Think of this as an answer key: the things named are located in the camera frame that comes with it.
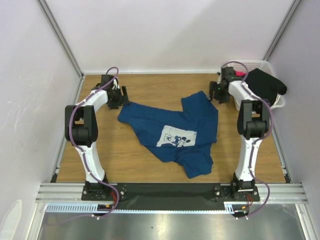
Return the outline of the blue printed t shirt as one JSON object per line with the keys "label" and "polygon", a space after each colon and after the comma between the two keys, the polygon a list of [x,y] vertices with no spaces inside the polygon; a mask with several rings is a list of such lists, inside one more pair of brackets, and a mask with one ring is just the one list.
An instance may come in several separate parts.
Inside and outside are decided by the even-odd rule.
{"label": "blue printed t shirt", "polygon": [[122,107],[118,121],[131,126],[139,143],[164,163],[183,167],[188,178],[212,171],[219,111],[203,91],[181,99],[182,111],[135,102]]}

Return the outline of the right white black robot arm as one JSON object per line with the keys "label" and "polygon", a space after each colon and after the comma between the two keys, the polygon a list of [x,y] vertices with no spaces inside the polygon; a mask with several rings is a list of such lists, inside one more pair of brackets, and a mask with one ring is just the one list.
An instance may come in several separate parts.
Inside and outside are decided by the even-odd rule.
{"label": "right white black robot arm", "polygon": [[238,165],[229,188],[214,187],[218,198],[226,197],[233,202],[259,200],[255,168],[259,147],[270,129],[270,106],[249,89],[246,76],[237,76],[233,67],[224,66],[219,81],[212,81],[209,85],[211,100],[228,103],[233,96],[240,102],[236,125],[241,139]]}

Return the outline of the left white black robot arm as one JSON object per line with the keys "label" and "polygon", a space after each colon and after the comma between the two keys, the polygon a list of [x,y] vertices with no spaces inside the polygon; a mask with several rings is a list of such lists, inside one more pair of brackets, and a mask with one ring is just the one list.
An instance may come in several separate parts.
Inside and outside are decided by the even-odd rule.
{"label": "left white black robot arm", "polygon": [[127,89],[120,86],[118,78],[103,74],[81,102],[67,105],[64,110],[64,135],[80,156],[86,174],[81,199],[84,201],[118,200],[117,191],[108,183],[97,150],[99,135],[97,111],[107,105],[118,109],[129,103]]}

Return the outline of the red garment in basket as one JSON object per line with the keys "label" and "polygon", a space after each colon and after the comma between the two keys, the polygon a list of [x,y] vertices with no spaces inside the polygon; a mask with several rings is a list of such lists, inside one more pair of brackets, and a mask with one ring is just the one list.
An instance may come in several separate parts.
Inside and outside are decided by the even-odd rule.
{"label": "red garment in basket", "polygon": [[247,73],[242,71],[235,71],[235,75],[237,77],[244,77]]}

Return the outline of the black t shirt in basket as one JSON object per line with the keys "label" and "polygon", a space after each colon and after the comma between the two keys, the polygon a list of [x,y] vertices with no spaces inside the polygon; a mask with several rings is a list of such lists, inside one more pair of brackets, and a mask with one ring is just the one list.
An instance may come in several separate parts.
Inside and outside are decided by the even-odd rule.
{"label": "black t shirt in basket", "polygon": [[281,80],[258,68],[248,73],[245,82],[256,96],[268,100],[271,107],[274,105],[277,95],[284,96],[288,90]]}

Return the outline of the white plastic laundry basket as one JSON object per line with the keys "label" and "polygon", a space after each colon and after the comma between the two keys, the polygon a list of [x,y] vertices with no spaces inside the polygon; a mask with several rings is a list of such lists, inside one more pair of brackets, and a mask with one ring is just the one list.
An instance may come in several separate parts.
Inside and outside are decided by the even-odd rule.
{"label": "white plastic laundry basket", "polygon": [[[260,69],[263,72],[273,76],[276,78],[276,74],[275,71],[272,67],[272,65],[266,61],[266,60],[257,60],[257,59],[236,59],[236,62],[240,62],[243,65],[239,64],[239,63],[235,63],[233,62],[234,60],[231,60],[231,63],[228,63],[226,66],[227,67],[233,67],[233,69],[235,71],[239,71],[239,72],[244,72],[246,73],[246,68],[243,66],[245,65],[247,67],[247,70],[250,72],[254,69]],[[275,103],[273,104],[273,106],[271,107],[271,109],[276,109],[276,108],[282,108],[284,105],[286,104],[285,98],[283,95],[278,94],[276,99],[275,99]]]}

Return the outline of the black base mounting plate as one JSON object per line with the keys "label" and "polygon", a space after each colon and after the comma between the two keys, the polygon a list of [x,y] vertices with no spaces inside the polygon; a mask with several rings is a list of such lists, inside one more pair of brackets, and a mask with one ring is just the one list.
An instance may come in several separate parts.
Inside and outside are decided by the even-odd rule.
{"label": "black base mounting plate", "polygon": [[116,183],[114,189],[119,193],[120,208],[138,210],[209,210],[217,209],[219,203],[232,205],[252,203],[259,200],[232,201],[225,196],[217,197],[214,187],[230,187],[226,183]]}

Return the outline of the left aluminium frame post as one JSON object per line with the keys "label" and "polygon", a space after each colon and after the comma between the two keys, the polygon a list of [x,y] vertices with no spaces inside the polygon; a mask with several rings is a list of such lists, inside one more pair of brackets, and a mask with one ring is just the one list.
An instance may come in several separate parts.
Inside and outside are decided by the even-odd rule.
{"label": "left aluminium frame post", "polygon": [[77,75],[82,79],[84,74],[78,64],[72,49],[70,48],[50,6],[48,5],[46,0],[36,0],[37,4],[39,5],[45,19],[48,21],[49,26],[51,27],[54,35],[56,36],[60,46],[62,47],[64,53],[66,54],[68,60],[70,61],[73,69],[77,73]]}

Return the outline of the aluminium frame post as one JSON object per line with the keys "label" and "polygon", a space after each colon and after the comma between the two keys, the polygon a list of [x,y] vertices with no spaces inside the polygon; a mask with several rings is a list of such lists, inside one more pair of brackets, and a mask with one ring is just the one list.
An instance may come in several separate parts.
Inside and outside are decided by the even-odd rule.
{"label": "aluminium frame post", "polygon": [[60,46],[62,47],[64,53],[66,54],[68,60],[70,61],[73,69],[77,73],[77,75],[82,79],[84,74],[78,64],[72,49],[70,48],[50,6],[48,5],[46,0],[36,0],[37,4],[39,5],[45,19],[48,21],[49,26],[51,27],[54,35],[56,36]]}
{"label": "aluminium frame post", "polygon": [[292,3],[290,4],[283,20],[279,25],[279,28],[277,29],[266,53],[262,58],[264,61],[269,61],[271,59],[273,53],[275,52],[278,44],[280,43],[282,37],[284,36],[287,28],[289,27],[292,19],[294,18],[302,2],[303,2],[302,0],[293,0]]}

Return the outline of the right aluminium frame post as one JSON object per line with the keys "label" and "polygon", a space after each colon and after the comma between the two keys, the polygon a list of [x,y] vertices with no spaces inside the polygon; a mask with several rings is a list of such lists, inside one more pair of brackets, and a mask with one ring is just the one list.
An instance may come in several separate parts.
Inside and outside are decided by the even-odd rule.
{"label": "right aluminium frame post", "polygon": [[294,18],[302,2],[303,2],[302,0],[293,0],[292,3],[290,4],[283,20],[279,25],[279,28],[277,29],[266,53],[262,58],[264,61],[269,61],[271,59],[273,53],[275,52],[278,44],[280,43],[282,37],[284,36],[287,28],[289,27],[292,19]]}

